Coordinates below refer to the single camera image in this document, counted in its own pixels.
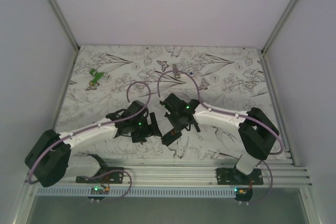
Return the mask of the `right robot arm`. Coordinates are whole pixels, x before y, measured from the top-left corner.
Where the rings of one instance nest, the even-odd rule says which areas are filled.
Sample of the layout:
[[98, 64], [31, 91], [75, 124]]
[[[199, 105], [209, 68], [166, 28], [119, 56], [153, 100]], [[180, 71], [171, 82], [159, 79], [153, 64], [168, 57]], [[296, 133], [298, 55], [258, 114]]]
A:
[[279, 136], [277, 128], [259, 108], [236, 112], [213, 107], [196, 99], [185, 102], [172, 93], [161, 99], [160, 104], [166, 109], [165, 117], [173, 126], [161, 137], [166, 146], [173, 144], [182, 136], [182, 131], [189, 131], [192, 125], [198, 132], [200, 125], [209, 125], [240, 139], [245, 150], [235, 165], [233, 179], [241, 185], [251, 179], [253, 169], [271, 154]]

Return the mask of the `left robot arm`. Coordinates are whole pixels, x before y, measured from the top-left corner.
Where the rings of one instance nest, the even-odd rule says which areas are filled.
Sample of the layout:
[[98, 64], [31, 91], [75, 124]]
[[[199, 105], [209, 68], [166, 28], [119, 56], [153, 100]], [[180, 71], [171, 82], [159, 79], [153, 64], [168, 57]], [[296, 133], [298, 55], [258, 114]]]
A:
[[63, 178], [74, 178], [77, 183], [97, 184], [114, 173], [120, 184], [123, 168], [108, 166], [99, 155], [89, 154], [88, 148], [120, 136], [144, 143], [148, 137], [161, 135], [155, 114], [140, 101], [71, 132], [47, 130], [25, 158], [27, 182], [34, 184], [35, 177], [43, 187], [50, 187]]

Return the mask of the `black fuse box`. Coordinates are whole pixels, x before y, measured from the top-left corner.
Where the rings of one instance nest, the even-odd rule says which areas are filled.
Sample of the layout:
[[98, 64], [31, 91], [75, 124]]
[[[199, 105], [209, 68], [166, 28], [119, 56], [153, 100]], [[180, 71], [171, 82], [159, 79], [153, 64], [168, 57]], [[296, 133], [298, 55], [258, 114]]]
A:
[[181, 131], [177, 131], [175, 129], [172, 129], [161, 137], [161, 142], [162, 142], [163, 145], [169, 146], [173, 142], [175, 142], [178, 138], [180, 138], [181, 136], [182, 136]]

